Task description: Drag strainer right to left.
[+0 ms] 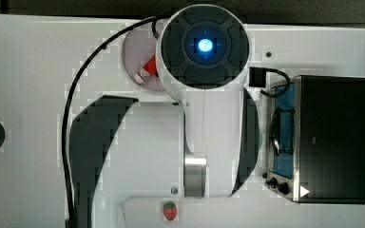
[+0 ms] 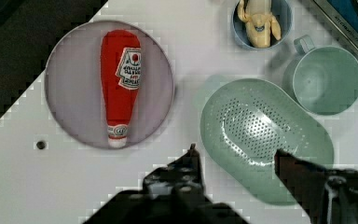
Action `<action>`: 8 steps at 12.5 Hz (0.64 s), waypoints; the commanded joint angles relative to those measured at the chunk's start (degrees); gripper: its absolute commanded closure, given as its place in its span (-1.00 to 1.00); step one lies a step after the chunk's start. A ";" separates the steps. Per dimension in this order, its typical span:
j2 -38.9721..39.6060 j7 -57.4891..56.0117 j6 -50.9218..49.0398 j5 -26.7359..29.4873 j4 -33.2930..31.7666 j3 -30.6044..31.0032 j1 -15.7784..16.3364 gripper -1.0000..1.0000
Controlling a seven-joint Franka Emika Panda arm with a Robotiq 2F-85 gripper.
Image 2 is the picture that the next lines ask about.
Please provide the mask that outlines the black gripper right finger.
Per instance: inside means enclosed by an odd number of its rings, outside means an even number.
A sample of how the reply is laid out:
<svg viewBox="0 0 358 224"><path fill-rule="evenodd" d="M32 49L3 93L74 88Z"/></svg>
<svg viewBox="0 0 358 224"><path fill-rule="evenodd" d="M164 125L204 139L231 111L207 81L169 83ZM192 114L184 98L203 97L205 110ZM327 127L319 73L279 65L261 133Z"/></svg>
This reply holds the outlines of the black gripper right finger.
<svg viewBox="0 0 358 224"><path fill-rule="evenodd" d="M281 149L275 174L310 218L311 224L358 224L358 171L328 169Z"/></svg>

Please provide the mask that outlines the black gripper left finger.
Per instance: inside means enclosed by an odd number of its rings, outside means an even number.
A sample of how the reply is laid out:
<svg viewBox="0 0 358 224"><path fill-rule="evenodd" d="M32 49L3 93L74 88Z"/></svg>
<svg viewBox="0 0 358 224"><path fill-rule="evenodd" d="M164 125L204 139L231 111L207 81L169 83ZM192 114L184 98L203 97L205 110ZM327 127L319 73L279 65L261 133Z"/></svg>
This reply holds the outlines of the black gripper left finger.
<svg viewBox="0 0 358 224"><path fill-rule="evenodd" d="M156 168L142 183L143 192L152 199L170 195L175 188L204 191L200 153L192 143L186 153L171 163Z"/></svg>

